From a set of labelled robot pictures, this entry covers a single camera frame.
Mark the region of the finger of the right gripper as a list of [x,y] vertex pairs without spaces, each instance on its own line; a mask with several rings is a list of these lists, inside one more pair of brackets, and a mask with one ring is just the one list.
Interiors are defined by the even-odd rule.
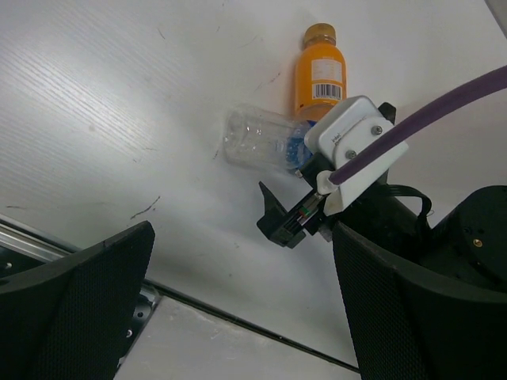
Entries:
[[263,182],[259,182],[259,187],[264,199],[264,215],[257,221],[257,228],[276,245],[294,249],[306,237],[304,226],[317,212],[316,192],[310,191],[287,211]]

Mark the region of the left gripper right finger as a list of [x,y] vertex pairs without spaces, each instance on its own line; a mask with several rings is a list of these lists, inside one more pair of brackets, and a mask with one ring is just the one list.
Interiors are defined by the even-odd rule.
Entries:
[[506,295],[437,274],[338,223],[334,262],[363,379],[504,379]]

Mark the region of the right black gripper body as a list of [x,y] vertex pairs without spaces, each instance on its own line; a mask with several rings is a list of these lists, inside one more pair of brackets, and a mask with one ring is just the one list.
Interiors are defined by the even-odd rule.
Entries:
[[[396,221],[393,211],[371,213],[388,199],[419,196],[414,188],[401,185],[370,185],[350,206],[364,205],[356,232],[369,240],[385,238],[387,233],[374,232],[374,226],[385,226],[383,218]],[[421,213],[415,219],[418,239],[413,259],[443,275],[474,283],[496,291],[506,290],[506,187],[493,185],[472,192],[435,227],[429,227],[427,213],[431,201],[421,199]]]

